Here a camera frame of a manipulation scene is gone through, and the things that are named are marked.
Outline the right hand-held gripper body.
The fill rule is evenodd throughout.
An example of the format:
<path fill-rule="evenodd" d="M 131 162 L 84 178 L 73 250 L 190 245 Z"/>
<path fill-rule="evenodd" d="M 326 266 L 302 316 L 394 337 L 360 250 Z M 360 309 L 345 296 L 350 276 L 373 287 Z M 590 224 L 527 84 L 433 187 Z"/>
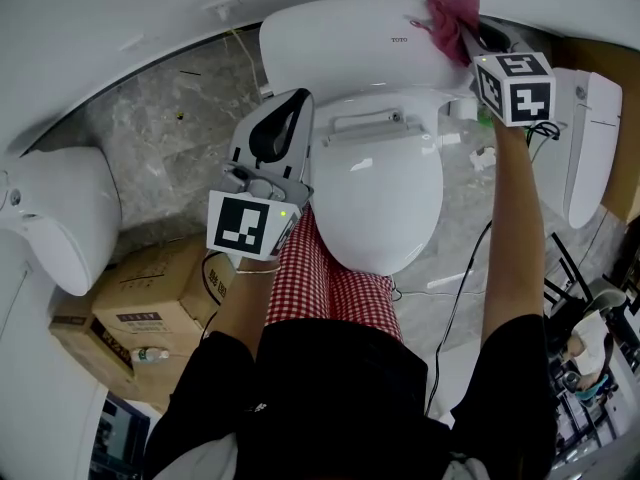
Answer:
<path fill-rule="evenodd" d="M 480 101 L 506 127 L 554 118 L 556 78 L 543 53 L 480 55 L 473 68 Z"/>

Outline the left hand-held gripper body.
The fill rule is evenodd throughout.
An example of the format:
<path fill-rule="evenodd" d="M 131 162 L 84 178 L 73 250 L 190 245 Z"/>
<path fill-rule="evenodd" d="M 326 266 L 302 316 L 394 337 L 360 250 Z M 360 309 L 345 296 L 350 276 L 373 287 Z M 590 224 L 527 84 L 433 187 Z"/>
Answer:
<path fill-rule="evenodd" d="M 207 248 L 260 261 L 276 259 L 312 194 L 300 181 L 226 163 L 219 187 L 209 192 Z"/>

